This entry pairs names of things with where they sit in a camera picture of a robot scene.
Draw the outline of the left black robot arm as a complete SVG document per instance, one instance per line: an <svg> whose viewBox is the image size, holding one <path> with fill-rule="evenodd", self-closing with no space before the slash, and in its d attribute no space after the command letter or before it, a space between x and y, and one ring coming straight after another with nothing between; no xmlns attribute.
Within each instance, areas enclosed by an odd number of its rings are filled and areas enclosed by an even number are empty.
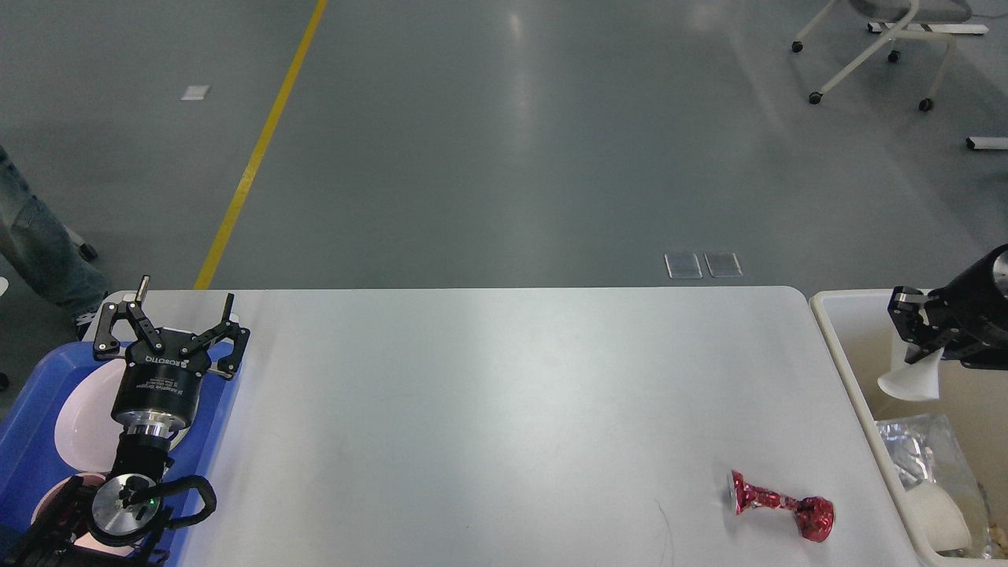
<svg viewBox="0 0 1008 567"><path fill-rule="evenodd" d="M202 475L166 480L172 439L197 420L202 381L233 380L250 338L224 300L222 319L201 334L155 327L142 309L144 276L132 298L104 305L91 344L104 365L124 363L110 409L121 426L115 458L97 487L75 476L3 558L4 566L60 564L148 566L161 537L202 523L217 507Z"/></svg>

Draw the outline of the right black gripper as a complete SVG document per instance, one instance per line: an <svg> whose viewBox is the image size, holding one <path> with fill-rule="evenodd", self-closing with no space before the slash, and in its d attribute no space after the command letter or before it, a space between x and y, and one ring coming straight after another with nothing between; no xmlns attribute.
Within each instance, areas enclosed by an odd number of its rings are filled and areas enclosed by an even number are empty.
<svg viewBox="0 0 1008 567"><path fill-rule="evenodd" d="M1007 370L1007 245L974 262L942 288L894 287L887 305L903 361L939 353L966 369ZM965 341L962 330L976 341Z"/></svg>

